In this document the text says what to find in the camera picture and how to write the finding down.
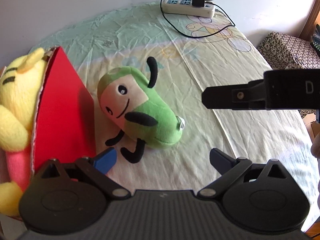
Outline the person right hand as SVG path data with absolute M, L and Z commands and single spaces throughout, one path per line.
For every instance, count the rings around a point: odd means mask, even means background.
M 315 158 L 320 159 L 320 133 L 318 133 L 313 140 L 311 153 Z

